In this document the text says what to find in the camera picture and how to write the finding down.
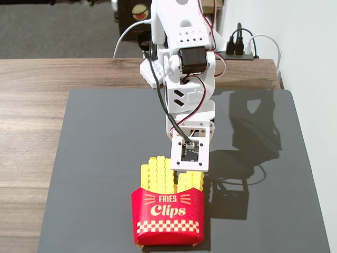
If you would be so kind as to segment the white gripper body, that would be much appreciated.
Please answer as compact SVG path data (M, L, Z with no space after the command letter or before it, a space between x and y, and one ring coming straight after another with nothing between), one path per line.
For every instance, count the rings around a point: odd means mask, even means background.
M173 118L177 123L182 121L179 124L181 126L187 126L187 121L211 121L215 117L215 102L206 101L197 112L193 115L190 115L191 113L192 110L184 113L175 113L173 114Z

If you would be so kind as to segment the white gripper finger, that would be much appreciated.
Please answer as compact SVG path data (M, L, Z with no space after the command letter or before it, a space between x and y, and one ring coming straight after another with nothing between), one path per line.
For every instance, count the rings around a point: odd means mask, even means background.
M215 131L215 125L213 121L202 121L201 122L201 145L209 146L213 138Z

